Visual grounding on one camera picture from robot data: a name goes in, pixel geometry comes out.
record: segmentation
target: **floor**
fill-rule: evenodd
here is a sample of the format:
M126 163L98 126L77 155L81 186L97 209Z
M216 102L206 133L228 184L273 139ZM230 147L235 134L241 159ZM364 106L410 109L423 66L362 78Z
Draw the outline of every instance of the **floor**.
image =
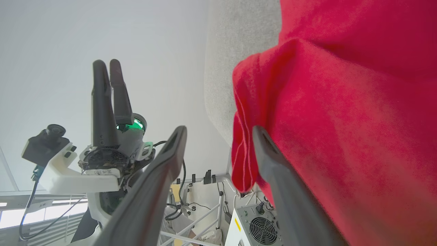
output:
M219 202L219 191L217 190L217 184L218 184L218 188L223 191L223 185L225 187L225 193L226 193L226 200L228 201L228 207L229 207L229 213L232 214L233 212L233 198L234 198L234 193L231 190L231 188L229 187L229 185L227 185L226 183L213 183L213 184L207 184L204 185L200 182L198 183L194 183L192 187L190 187L190 192L188 192L188 197L187 197L187 202L188 203L193 203L196 202L200 205L212 208L215 205L217 205L217 203ZM246 196L244 198L237 198L236 199L236 206L244 206L246 205L246 202L249 200L250 195ZM258 198L260 198L261 200L263 200L264 195L262 194L261 191L258 191ZM250 204L255 203L255 196L251 199ZM200 207L196 204L192 204L193 206L196 206L196 211L193 211L191 213L191 215L189 216L189 218L191 220L196 220L197 218L201 217L204 213L206 213L208 211L207 208L204 207ZM221 216L221 222L220 222L220 228L223 231L223 241L225 241L226 236L228 234L228 229L229 229L229 224L225 221L225 217L223 215L223 208L222 209L222 216ZM200 231L202 231L206 226L210 225L216 218L217 218L217 213L218 210L216 210L217 212L213 212L211 214L209 214L207 217L205 217L203 220L201 220L199 223L197 223L195 225L195 227L193 228L193 232L194 233L199 233Z

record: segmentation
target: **gray surface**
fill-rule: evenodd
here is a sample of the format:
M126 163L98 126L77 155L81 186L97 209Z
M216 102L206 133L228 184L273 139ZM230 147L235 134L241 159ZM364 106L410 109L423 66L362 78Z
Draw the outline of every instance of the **gray surface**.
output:
M205 107L209 119L232 144L236 111L232 71L246 57L277 44L279 0L211 1L205 58Z

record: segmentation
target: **metal frame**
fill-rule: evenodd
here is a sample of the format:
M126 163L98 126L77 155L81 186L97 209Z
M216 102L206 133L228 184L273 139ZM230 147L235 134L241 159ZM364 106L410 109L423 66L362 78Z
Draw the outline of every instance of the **metal frame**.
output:
M187 246L191 242L197 243L197 244L201 244L201 245L205 245L205 246L216 246L215 244L212 244L212 243L202 242L202 241L191 239L191 238L188 238L188 237L182 237L181 235L183 233L185 233L186 231L190 230L193 227L193 225L197 224L199 221L204 219L206 216L208 216L210 213L215 211L217 208L219 208L219 211L218 211L218 214L217 214L217 219L214 220L214 222L212 222L209 226L207 226L202 232L200 232L198 235L196 235L196 237L198 237L198 238L202 237L206 233L206 231L208 229L210 229L214 224L216 224L216 229L220 228L220 218L222 216L222 206L223 206L223 195L218 197L218 204L217 205L215 205L211 210L209 210L208 212L203 214L200 218L195 220L193 223L189 224L187 227L185 227L182 231L178 232L177 234L171 234L171 233L168 233L168 232L160 231L161 235L165 235L165 236L171 237L169 240L165 241L160 246L167 246L168 244L173 242L175 239L180 239L180 240L186 241L187 243L185 243L183 246Z

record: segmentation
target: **white wall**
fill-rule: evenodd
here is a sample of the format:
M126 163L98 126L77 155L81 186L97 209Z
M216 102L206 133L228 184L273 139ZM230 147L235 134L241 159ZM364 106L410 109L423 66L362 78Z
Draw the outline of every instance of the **white wall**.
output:
M207 13L206 0L1 1L0 146L18 189L31 190L35 166L22 148L47 125L64 126L79 152L90 144L97 59L121 62L146 140L186 125L187 174L225 173L229 146L204 106Z

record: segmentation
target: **red fabric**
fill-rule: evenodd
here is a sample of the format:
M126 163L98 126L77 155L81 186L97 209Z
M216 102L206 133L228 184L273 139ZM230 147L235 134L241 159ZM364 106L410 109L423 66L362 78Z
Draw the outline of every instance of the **red fabric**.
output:
M437 245L437 2L282 1L279 44L237 65L232 181L261 125L351 245Z

